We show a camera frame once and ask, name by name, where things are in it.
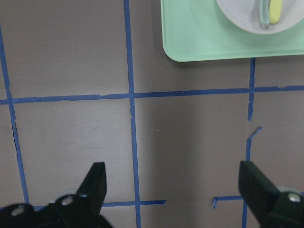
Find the yellow object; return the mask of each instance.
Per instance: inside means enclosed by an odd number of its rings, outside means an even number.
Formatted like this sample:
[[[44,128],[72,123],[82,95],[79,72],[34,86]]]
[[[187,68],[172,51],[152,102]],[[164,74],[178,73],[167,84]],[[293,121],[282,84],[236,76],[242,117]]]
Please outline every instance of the yellow object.
[[[276,24],[280,20],[283,0],[271,0],[269,5],[270,24]]]

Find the green tray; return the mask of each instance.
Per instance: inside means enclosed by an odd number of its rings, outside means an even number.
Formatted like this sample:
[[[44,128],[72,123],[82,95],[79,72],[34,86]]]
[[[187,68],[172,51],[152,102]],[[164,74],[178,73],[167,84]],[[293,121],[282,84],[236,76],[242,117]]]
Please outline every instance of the green tray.
[[[216,0],[161,0],[162,40],[178,62],[304,54],[304,20],[259,35],[235,26]]]

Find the white plate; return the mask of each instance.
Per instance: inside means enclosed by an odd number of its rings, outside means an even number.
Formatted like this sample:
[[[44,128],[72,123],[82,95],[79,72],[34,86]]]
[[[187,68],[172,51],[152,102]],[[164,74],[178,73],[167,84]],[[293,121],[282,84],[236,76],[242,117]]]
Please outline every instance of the white plate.
[[[284,31],[304,18],[304,0],[283,0],[278,23],[263,29],[259,25],[259,0],[217,0],[218,5],[236,26],[257,34],[272,34]]]

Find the metal bolt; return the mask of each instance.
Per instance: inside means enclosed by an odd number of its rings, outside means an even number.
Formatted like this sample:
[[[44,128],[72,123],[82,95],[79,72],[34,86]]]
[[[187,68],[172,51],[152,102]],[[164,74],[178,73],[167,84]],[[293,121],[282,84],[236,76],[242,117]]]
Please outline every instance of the metal bolt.
[[[11,216],[18,216],[20,214],[22,214],[24,212],[24,206],[23,205],[19,205],[17,208],[15,208],[10,215]]]
[[[68,196],[61,201],[62,206],[67,206],[73,203],[73,196]]]
[[[296,193],[289,193],[288,198],[292,202],[301,202],[301,197]]]

